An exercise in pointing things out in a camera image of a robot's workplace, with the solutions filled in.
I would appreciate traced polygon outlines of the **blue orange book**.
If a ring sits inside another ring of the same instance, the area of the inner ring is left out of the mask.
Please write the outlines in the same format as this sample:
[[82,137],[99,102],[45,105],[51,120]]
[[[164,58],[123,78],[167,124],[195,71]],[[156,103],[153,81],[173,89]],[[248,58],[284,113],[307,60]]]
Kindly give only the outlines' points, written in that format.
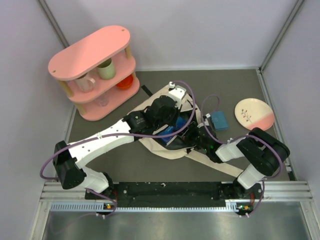
[[[163,131],[159,132],[158,135],[163,136],[163,135],[172,134],[172,133],[180,130],[187,123],[188,120],[189,120],[189,116],[187,114],[183,113],[181,116],[179,116],[177,118],[175,125],[168,126]],[[168,146],[171,142],[174,141],[174,139],[176,137],[177,137],[177,135],[174,135],[174,136],[170,136],[170,137],[159,138],[158,140],[161,144]]]

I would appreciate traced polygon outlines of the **cream canvas backpack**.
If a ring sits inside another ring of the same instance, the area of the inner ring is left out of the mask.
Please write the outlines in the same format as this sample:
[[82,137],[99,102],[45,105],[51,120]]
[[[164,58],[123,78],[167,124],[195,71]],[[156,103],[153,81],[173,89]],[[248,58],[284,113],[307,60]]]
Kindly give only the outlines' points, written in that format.
[[[149,97],[147,100],[145,100],[143,103],[135,107],[133,110],[131,110],[129,113],[134,111],[143,110],[145,107],[150,106],[152,102],[159,98],[161,95],[166,95],[169,93],[169,87],[166,85],[165,87],[161,88],[159,91],[154,93],[151,97]],[[193,100],[192,97],[189,95],[186,95],[184,99],[182,100],[182,112],[187,113],[187,111],[192,111],[193,107],[192,104]],[[196,104],[196,110],[195,110],[195,122],[197,124],[200,124],[201,122],[201,112],[198,109],[198,106]],[[175,150],[169,150],[166,149],[164,146],[161,146],[158,142],[156,142],[158,138],[142,138],[138,140],[145,148],[147,148],[151,153],[160,156],[165,159],[169,160],[176,160],[180,159],[182,157],[187,157],[189,159],[192,159],[198,163],[201,163],[203,165],[206,165],[212,169],[215,169],[217,171],[220,171],[222,173],[225,173],[227,175],[238,177],[244,170],[240,169],[238,167],[235,167],[228,163],[215,163],[209,159],[208,156],[206,156],[203,153],[200,153],[196,151],[194,147],[191,148],[191,151],[187,153],[187,148],[181,148],[181,149],[175,149]]]

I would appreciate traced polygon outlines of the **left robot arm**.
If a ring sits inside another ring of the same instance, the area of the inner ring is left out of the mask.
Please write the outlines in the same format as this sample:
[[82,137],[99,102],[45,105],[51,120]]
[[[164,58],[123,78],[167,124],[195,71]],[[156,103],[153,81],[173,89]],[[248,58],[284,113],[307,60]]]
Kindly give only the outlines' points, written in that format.
[[182,99],[168,95],[156,98],[150,106],[130,112],[111,127],[97,133],[93,141],[72,147],[65,141],[55,145],[53,166],[64,190],[77,186],[89,188],[102,198],[109,198],[114,191],[111,178],[86,165],[95,158],[138,138],[134,134],[151,135],[154,131],[176,123],[180,115]]

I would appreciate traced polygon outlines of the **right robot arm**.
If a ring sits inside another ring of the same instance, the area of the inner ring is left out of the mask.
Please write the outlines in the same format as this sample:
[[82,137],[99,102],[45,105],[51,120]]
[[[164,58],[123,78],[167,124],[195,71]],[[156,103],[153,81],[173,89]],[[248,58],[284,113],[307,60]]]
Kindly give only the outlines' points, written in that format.
[[215,165],[227,166],[233,159],[246,158],[249,166],[236,174],[233,192],[239,198],[245,198],[252,187],[265,178],[272,178],[276,171],[282,171],[283,162],[290,156],[289,148],[259,127],[248,134],[221,142],[216,135],[201,124],[189,125],[181,139],[195,150],[188,156],[195,160],[208,161]]

